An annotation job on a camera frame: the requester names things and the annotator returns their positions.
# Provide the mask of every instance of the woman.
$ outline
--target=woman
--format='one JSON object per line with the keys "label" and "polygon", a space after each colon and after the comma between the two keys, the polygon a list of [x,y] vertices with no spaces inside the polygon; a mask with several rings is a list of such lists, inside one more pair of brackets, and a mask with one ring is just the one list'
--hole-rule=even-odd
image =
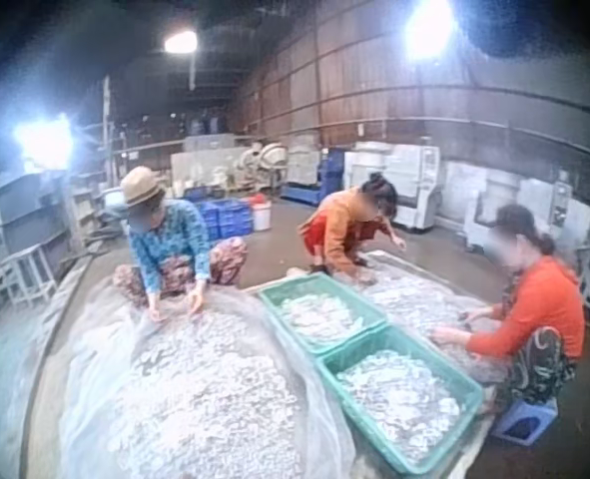
{"label": "woman", "polygon": [[396,190],[381,174],[370,176],[361,188],[333,193],[298,228],[305,248],[312,256],[312,271],[328,273],[328,267],[368,280],[359,272],[364,261],[357,257],[361,244],[372,240],[377,231],[387,235],[394,244],[405,249],[389,219],[396,215]]}
{"label": "woman", "polygon": [[552,256],[552,238],[537,232],[526,208],[501,208],[490,235],[496,257],[515,274],[514,286],[508,288],[503,305],[470,311],[466,320],[490,316],[503,323],[490,333],[438,327],[433,339],[488,356],[513,356],[512,395],[542,404],[574,377],[583,352],[585,319],[578,281]]}
{"label": "woman", "polygon": [[154,321],[161,320],[162,297],[187,292],[190,311],[197,312],[204,305],[209,281],[236,280],[248,253],[241,238],[226,239],[210,249],[197,208],[186,201],[164,200],[164,191],[148,168],[130,171],[122,190],[137,266],[118,266],[113,283],[135,305],[147,304]]}

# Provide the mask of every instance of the green plastic crate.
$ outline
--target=green plastic crate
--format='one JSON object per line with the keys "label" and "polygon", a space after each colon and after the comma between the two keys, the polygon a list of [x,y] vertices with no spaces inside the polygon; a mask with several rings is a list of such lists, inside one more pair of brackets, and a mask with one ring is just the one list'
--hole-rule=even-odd
{"label": "green plastic crate", "polygon": [[[434,375],[445,380],[448,389],[459,402],[463,411],[458,421],[443,436],[441,442],[417,463],[408,461],[402,451],[385,438],[374,419],[352,398],[335,377],[338,373],[382,349],[394,350],[424,360]],[[343,411],[390,466],[399,473],[424,474],[433,469],[472,422],[483,401],[481,386],[475,381],[450,365],[438,352],[420,344],[400,329],[390,325],[368,331],[347,341],[342,346],[319,357],[316,360],[316,365],[325,383],[341,402]]]}
{"label": "green plastic crate", "polygon": [[[291,326],[290,322],[283,317],[280,307],[286,299],[293,299],[310,293],[327,293],[340,297],[356,317],[363,318],[363,328],[355,332],[351,337],[330,344],[326,342],[317,343],[301,336]],[[259,298],[271,312],[271,320],[278,321],[305,350],[313,355],[325,354],[350,340],[352,337],[380,327],[385,323],[385,313],[382,310],[352,288],[335,281],[322,272],[287,279],[279,284],[265,287],[259,292]]]}

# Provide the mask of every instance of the corrugated metal wall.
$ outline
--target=corrugated metal wall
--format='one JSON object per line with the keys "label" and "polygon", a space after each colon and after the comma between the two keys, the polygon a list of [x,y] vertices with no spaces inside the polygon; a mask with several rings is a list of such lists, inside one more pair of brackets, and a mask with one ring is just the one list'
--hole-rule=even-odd
{"label": "corrugated metal wall", "polygon": [[408,4],[321,0],[238,91],[234,130],[318,130],[325,146],[429,136],[450,161],[545,181],[570,169],[590,203],[590,54],[494,59],[456,32],[438,61],[411,62]]}

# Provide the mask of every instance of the light fixture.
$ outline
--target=light fixture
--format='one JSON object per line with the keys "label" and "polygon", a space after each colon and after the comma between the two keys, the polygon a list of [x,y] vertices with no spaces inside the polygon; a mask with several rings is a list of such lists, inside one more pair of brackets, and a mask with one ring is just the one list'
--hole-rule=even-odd
{"label": "light fixture", "polygon": [[22,147],[26,166],[41,170],[65,170],[73,153],[73,136],[65,115],[52,122],[20,125],[15,139]]}
{"label": "light fixture", "polygon": [[164,43],[166,53],[188,54],[197,50],[197,34],[192,30],[185,30],[169,37]]}
{"label": "light fixture", "polygon": [[448,0],[421,0],[405,26],[405,47],[410,60],[438,57],[455,27]]}

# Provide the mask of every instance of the white bucket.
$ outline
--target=white bucket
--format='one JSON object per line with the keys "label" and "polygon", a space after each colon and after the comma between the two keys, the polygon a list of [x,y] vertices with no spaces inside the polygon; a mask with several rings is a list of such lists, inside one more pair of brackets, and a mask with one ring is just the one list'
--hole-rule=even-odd
{"label": "white bucket", "polygon": [[253,205],[253,220],[256,232],[264,232],[271,228],[271,207],[270,203]]}

